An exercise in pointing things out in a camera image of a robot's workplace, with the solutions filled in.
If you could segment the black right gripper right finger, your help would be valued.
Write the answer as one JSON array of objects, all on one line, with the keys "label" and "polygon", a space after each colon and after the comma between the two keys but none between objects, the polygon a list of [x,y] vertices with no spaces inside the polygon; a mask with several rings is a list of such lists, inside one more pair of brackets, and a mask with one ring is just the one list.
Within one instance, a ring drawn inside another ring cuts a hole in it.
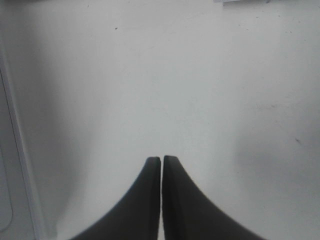
[{"label": "black right gripper right finger", "polygon": [[167,240],[260,240],[214,205],[179,159],[163,159],[162,218]]}]

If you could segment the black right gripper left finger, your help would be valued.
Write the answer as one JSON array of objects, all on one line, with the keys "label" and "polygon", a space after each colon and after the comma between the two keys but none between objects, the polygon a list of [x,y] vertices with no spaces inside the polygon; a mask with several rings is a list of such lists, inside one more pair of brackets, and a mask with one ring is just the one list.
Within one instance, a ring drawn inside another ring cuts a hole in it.
[{"label": "black right gripper left finger", "polygon": [[161,160],[146,159],[121,200],[75,240],[157,240],[161,211]]}]

